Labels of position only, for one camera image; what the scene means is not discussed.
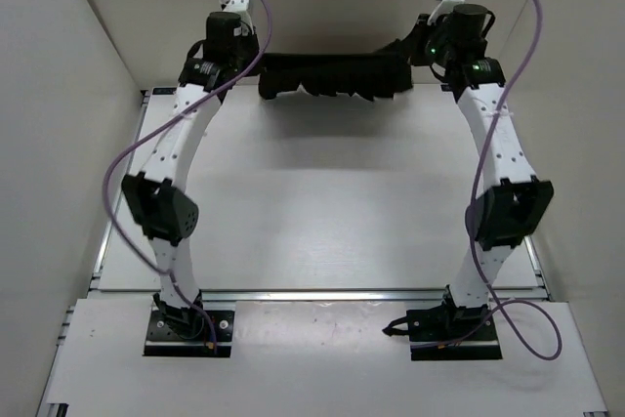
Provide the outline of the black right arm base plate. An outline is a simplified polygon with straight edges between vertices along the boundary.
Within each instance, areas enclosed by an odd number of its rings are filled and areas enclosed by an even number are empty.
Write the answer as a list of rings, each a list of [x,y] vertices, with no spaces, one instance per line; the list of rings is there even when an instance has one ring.
[[[456,308],[442,303],[407,310],[382,332],[407,337],[412,361],[482,361],[502,359],[497,330],[486,305]]]

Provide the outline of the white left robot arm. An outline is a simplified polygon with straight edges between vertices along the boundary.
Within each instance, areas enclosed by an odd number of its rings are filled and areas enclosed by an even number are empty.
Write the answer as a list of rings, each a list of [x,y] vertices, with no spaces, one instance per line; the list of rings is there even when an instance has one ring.
[[[182,118],[157,139],[143,167],[123,178],[121,188],[134,222],[141,227],[161,270],[153,297],[162,320],[184,340],[212,335],[194,279],[189,239],[199,219],[187,195],[191,162],[232,80],[257,57],[258,37],[247,13],[211,13],[206,37],[188,54],[175,93],[174,114]]]

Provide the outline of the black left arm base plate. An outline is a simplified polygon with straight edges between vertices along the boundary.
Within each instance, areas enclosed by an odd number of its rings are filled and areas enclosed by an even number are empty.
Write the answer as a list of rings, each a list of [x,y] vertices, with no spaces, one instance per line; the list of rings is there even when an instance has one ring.
[[[187,319],[179,321],[162,312],[155,302],[152,302],[143,355],[229,358],[234,332],[234,306],[217,306],[214,309],[210,304],[204,304],[204,310],[214,325],[215,341],[203,315],[192,313],[191,322]]]

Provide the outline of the black pleated skirt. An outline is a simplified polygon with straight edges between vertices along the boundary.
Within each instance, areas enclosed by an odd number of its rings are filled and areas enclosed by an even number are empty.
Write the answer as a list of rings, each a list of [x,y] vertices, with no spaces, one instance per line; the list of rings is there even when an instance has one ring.
[[[413,66],[427,64],[425,34],[426,28],[416,24],[405,38],[363,54],[266,53],[261,59],[259,95],[272,100],[303,88],[315,97],[391,99],[412,88]]]

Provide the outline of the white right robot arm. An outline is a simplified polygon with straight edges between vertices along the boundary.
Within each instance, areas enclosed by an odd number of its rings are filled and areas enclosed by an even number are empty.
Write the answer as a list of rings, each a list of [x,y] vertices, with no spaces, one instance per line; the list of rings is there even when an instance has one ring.
[[[494,15],[482,5],[441,1],[427,20],[424,55],[465,117],[479,163],[465,212],[469,249],[440,306],[429,315],[442,335],[460,339],[488,312],[503,263],[532,234],[554,196],[527,161],[506,104],[500,63],[486,55]]]

